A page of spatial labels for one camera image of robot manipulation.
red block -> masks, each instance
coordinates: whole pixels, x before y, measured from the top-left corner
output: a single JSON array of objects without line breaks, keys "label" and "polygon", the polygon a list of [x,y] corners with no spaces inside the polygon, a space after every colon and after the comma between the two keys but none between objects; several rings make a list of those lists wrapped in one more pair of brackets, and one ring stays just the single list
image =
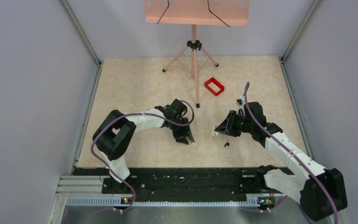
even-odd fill
[{"label": "red block", "polygon": [[224,91],[224,86],[221,83],[219,83],[214,77],[208,79],[205,82],[204,86],[215,96],[218,96]]}]

small black object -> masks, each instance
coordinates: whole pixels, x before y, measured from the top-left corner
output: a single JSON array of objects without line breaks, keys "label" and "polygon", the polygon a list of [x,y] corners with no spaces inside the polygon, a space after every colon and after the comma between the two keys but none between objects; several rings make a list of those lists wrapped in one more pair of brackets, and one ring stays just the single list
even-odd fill
[{"label": "small black object", "polygon": [[195,43],[193,43],[192,41],[188,41],[187,42],[187,46],[190,47],[192,50],[201,50],[202,47],[202,43],[199,40],[195,40]]}]

metal corner post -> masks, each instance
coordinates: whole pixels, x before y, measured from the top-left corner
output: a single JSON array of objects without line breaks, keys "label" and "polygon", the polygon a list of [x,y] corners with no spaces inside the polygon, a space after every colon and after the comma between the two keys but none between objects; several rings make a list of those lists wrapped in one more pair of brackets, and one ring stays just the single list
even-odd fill
[{"label": "metal corner post", "polygon": [[296,90],[292,85],[290,75],[288,74],[288,71],[286,69],[286,61],[287,61],[288,57],[291,55],[292,50],[297,45],[299,39],[301,38],[302,34],[304,33],[304,31],[308,27],[313,15],[317,11],[317,9],[320,7],[322,2],[323,2],[323,0],[314,0],[313,1],[310,9],[308,10],[308,12],[307,12],[306,16],[304,17],[301,25],[299,26],[298,30],[296,31],[296,34],[294,35],[292,41],[290,42],[288,48],[286,49],[286,51],[284,53],[284,55],[282,56],[282,58],[280,58],[283,77],[285,78],[285,82],[286,82],[286,85],[287,85],[287,88],[288,88],[288,91],[289,91],[290,99],[292,101],[294,112],[295,112],[296,117],[297,117],[297,122],[298,122],[298,124],[300,126],[300,131],[301,131],[301,135],[303,136],[305,148],[306,148],[306,150],[308,152],[308,155],[312,156],[312,158],[314,160],[316,160],[316,158],[315,158],[315,154],[314,154],[314,152],[312,150],[313,149],[312,143],[311,143],[311,141],[309,140],[309,137],[308,137],[307,125],[305,123],[305,119],[303,118],[303,112],[301,110],[301,107],[300,107],[300,104],[299,104],[299,101],[298,101],[298,97],[296,95]]},{"label": "metal corner post", "polygon": [[317,9],[319,8],[320,4],[323,2],[323,0],[314,0],[311,8],[308,10],[306,16],[304,17],[304,20],[302,21],[300,27],[298,28],[298,30],[296,31],[296,34],[294,35],[292,41],[290,42],[288,48],[286,49],[285,53],[283,54],[282,57],[282,61],[286,62],[286,60],[288,59],[288,57],[290,56],[293,48],[296,46],[298,40],[300,39],[301,35],[304,33],[304,31],[306,30],[309,22],[311,21],[313,15],[315,14],[315,12],[317,11]]},{"label": "metal corner post", "polygon": [[91,87],[91,91],[88,94],[89,98],[88,98],[88,102],[87,102],[87,107],[84,110],[84,114],[82,116],[82,118],[83,118],[82,123],[79,127],[79,131],[77,132],[78,133],[77,137],[76,137],[77,142],[75,144],[75,149],[74,149],[75,155],[71,157],[71,158],[73,158],[73,161],[72,161],[72,167],[71,167],[70,173],[73,168],[77,167],[77,163],[79,162],[80,153],[82,151],[82,146],[83,146],[83,141],[84,141],[84,136],[86,135],[87,124],[89,123],[91,109],[92,109],[92,105],[94,103],[96,88],[98,86],[99,78],[100,78],[101,72],[102,72],[102,66],[103,66],[103,64],[100,64],[98,66],[96,76],[95,76],[93,85]]},{"label": "metal corner post", "polygon": [[69,20],[71,21],[73,27],[75,28],[77,34],[79,35],[80,39],[82,40],[85,48],[87,49],[90,56],[93,58],[94,62],[99,66],[101,64],[101,60],[98,59],[98,56],[96,55],[96,52],[94,48],[92,47],[89,39],[87,38],[82,26],[79,23],[79,20],[76,18],[75,13],[73,12],[70,4],[68,3],[68,0],[59,0],[62,7],[64,8],[66,14],[69,17]]}]

pink board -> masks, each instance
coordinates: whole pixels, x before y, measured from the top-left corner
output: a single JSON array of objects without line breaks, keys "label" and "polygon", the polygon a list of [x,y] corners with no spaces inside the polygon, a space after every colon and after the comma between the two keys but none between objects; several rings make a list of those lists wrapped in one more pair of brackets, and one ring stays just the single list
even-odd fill
[{"label": "pink board", "polygon": [[[229,26],[248,22],[250,0],[209,0],[210,10]],[[157,23],[167,9],[168,0],[144,0],[146,21]],[[159,23],[223,25],[209,12],[208,0],[169,0]]]}]

black line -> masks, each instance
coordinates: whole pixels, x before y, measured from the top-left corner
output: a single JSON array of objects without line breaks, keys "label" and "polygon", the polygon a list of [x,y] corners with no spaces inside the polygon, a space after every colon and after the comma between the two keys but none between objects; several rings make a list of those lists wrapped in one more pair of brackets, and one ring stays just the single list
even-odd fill
[{"label": "black line", "polygon": [[165,9],[164,13],[161,15],[160,19],[157,21],[157,24],[160,22],[161,18],[163,18],[165,12],[166,12],[167,9],[169,8],[169,0],[167,0],[167,2],[168,2],[168,6],[167,6],[167,8]]},{"label": "black line", "polygon": [[214,15],[216,18],[218,18],[221,22],[223,22],[226,26],[230,27],[227,23],[225,23],[223,20],[221,20],[221,18],[219,18],[218,16],[215,15],[215,13],[213,13],[211,11],[211,8],[209,7],[209,0],[208,0],[208,9],[209,9],[209,12],[212,13],[212,15]]}]

